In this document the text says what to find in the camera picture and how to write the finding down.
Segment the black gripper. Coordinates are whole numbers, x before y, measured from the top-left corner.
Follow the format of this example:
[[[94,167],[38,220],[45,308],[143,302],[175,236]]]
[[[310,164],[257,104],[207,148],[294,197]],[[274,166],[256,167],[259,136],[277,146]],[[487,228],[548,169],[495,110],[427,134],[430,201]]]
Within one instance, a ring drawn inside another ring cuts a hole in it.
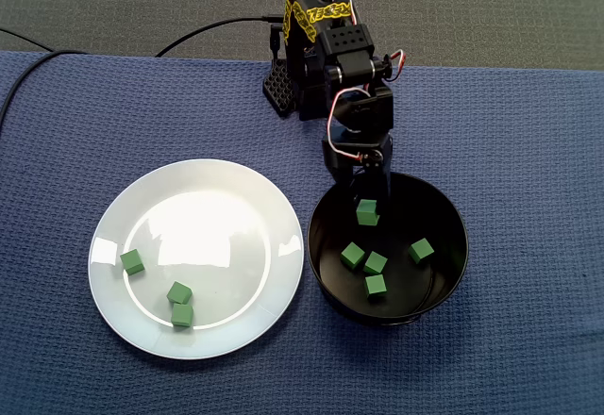
[[[336,192],[355,206],[362,168],[366,198],[377,202],[376,212],[390,200],[393,127],[394,96],[389,88],[353,87],[335,94],[323,138],[324,161]]]

